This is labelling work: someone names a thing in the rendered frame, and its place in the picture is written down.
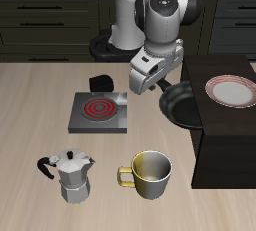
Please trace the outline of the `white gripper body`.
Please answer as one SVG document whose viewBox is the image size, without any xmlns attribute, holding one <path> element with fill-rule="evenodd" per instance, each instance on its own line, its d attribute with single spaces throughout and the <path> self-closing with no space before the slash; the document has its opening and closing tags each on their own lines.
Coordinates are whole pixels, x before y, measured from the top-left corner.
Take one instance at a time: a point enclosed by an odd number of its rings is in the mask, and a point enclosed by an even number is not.
<svg viewBox="0 0 256 231">
<path fill-rule="evenodd" d="M 129 88 L 141 95 L 160 79 L 164 78 L 183 61 L 183 40 L 177 39 L 173 52 L 165 55 L 152 55 L 142 47 L 130 61 Z"/>
</svg>

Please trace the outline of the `black frying pan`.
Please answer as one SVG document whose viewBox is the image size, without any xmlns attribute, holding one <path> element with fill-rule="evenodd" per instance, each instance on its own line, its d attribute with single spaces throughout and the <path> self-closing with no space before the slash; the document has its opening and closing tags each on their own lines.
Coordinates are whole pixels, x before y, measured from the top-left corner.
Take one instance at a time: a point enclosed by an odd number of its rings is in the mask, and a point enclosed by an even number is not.
<svg viewBox="0 0 256 231">
<path fill-rule="evenodd" d="M 171 85 L 164 78 L 157 82 L 162 90 L 159 108 L 162 114 L 175 125 L 188 130 L 201 130 L 202 123 L 191 83 L 183 81 Z"/>
</svg>

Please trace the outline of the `round black stove knob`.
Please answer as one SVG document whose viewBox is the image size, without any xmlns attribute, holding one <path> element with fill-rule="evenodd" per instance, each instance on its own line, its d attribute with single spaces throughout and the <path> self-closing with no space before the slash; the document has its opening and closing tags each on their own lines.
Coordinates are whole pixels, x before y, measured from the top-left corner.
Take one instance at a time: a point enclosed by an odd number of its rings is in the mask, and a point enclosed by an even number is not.
<svg viewBox="0 0 256 231">
<path fill-rule="evenodd" d="M 113 79 L 108 75 L 99 75 L 89 79 L 91 92 L 112 92 L 114 90 Z"/>
</svg>

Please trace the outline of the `dark grey stove plate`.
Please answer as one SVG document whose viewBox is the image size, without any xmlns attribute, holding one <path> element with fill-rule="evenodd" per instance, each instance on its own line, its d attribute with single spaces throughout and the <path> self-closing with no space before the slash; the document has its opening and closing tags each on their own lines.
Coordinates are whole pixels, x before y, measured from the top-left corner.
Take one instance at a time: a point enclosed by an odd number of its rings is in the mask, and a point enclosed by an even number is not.
<svg viewBox="0 0 256 231">
<path fill-rule="evenodd" d="M 126 133 L 126 92 L 76 92 L 70 115 L 70 133 Z"/>
</svg>

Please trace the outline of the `dark wooden shelf cabinet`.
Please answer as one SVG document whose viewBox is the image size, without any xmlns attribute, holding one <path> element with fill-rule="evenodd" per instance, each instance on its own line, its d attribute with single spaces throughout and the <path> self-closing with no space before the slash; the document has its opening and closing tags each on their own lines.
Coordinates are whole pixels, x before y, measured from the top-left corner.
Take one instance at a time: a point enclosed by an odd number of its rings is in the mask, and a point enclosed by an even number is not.
<svg viewBox="0 0 256 231">
<path fill-rule="evenodd" d="M 202 128 L 190 132 L 196 164 L 194 189 L 256 189 L 256 106 L 236 109 L 211 100 L 205 84 L 236 75 L 256 83 L 243 55 L 186 55 L 181 79 L 190 81 Z"/>
</svg>

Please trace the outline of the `silver moka pot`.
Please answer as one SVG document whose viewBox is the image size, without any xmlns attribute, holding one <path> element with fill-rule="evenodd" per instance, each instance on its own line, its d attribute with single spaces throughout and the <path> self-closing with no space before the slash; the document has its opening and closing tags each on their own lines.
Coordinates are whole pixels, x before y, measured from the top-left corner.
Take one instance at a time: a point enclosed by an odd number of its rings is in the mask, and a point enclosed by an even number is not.
<svg viewBox="0 0 256 231">
<path fill-rule="evenodd" d="M 67 203 L 80 204 L 90 194 L 88 170 L 96 163 L 81 150 L 72 148 L 62 151 L 58 156 L 43 157 L 37 162 L 38 169 L 53 180 L 47 165 L 56 167 L 59 173 L 61 195 Z"/>
</svg>

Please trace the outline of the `white plate with red rim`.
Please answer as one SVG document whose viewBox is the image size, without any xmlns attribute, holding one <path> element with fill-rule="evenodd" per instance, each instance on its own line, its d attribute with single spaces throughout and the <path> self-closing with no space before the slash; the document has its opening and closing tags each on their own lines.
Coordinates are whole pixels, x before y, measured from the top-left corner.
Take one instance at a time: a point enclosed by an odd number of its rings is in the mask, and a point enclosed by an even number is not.
<svg viewBox="0 0 256 231">
<path fill-rule="evenodd" d="M 206 82 L 205 91 L 213 101 L 226 107 L 248 108 L 256 105 L 256 84 L 241 76 L 213 77 Z"/>
</svg>

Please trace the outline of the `yellow and silver mug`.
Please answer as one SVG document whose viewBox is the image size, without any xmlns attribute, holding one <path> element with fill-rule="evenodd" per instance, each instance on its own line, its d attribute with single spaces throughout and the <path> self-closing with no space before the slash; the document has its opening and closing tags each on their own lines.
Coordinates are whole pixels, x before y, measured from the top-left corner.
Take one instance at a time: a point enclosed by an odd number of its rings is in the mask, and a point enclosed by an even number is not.
<svg viewBox="0 0 256 231">
<path fill-rule="evenodd" d="M 144 199 L 154 200 L 165 191 L 172 173 L 172 162 L 159 151 L 142 151 L 134 156 L 130 167 L 119 167 L 118 184 L 135 188 Z"/>
</svg>

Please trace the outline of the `dark grey kitchen cupboard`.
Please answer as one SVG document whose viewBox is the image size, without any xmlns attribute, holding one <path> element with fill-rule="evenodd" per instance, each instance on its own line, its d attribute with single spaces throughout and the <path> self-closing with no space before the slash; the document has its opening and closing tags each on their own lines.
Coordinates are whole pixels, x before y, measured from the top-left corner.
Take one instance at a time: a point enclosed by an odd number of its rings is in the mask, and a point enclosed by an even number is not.
<svg viewBox="0 0 256 231">
<path fill-rule="evenodd" d="M 256 61 L 256 0 L 218 0 L 208 53 Z"/>
</svg>

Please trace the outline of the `dark olive kitchen cupboard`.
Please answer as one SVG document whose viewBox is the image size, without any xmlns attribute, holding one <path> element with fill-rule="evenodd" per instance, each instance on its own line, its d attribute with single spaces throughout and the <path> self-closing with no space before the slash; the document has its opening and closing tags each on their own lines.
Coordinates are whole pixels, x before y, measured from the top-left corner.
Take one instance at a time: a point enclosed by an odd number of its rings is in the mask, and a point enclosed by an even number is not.
<svg viewBox="0 0 256 231">
<path fill-rule="evenodd" d="M 92 62 L 99 0 L 0 0 L 0 62 Z"/>
</svg>

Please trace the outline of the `flat black base plate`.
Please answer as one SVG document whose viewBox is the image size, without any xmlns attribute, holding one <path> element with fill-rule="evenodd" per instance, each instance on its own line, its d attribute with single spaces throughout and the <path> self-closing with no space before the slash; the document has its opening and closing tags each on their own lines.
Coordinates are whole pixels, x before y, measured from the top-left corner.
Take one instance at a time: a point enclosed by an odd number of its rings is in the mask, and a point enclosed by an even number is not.
<svg viewBox="0 0 256 231">
<path fill-rule="evenodd" d="M 141 49 L 144 39 L 139 29 L 133 33 L 103 29 L 90 42 L 89 51 L 98 63 L 129 63 Z"/>
</svg>

